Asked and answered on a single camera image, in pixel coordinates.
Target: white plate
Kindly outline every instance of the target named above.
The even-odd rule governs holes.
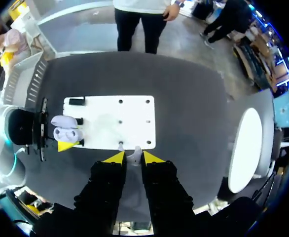
[[[125,150],[155,148],[155,114],[153,96],[86,96],[85,106],[69,105],[64,99],[63,115],[83,118],[79,127],[86,149]]]

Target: person in black clothes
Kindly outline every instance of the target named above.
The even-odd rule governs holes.
[[[205,45],[212,48],[211,43],[222,39],[233,30],[244,34],[252,21],[252,11],[249,4],[250,2],[246,0],[228,0],[219,17],[209,24],[204,32],[200,33],[200,36],[205,40]],[[214,35],[208,38],[208,34],[214,30]]]

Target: yellow object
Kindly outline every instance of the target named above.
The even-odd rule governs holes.
[[[10,7],[8,13],[13,21],[15,21],[24,11],[27,9],[27,4],[23,0],[17,0],[15,3]]]
[[[8,63],[13,59],[14,53],[5,52],[0,59],[1,67],[7,66]]]
[[[122,164],[123,163],[124,154],[125,154],[125,152],[120,152],[120,153],[118,153],[118,154],[116,154],[116,155],[104,160],[103,162],[104,163],[115,162],[115,163]]]
[[[31,210],[33,213],[35,213],[37,216],[39,215],[39,211],[36,207],[32,206],[32,205],[26,205],[26,207]]]
[[[64,152],[75,145],[79,145],[80,142],[70,143],[70,142],[59,142],[58,141],[58,152]]]
[[[157,163],[165,162],[164,160],[162,160],[158,157],[155,157],[154,155],[152,155],[146,151],[144,151],[144,160],[145,160],[145,164],[152,163],[152,162],[157,162]]]

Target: wristwatch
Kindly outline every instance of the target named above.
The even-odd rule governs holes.
[[[177,0],[175,1],[174,4],[179,5],[179,7],[181,7],[181,8],[185,6],[183,2],[181,2],[181,1],[177,1]]]

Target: white shirt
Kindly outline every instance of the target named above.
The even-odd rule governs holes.
[[[114,7],[122,11],[163,14],[171,0],[113,0]]]

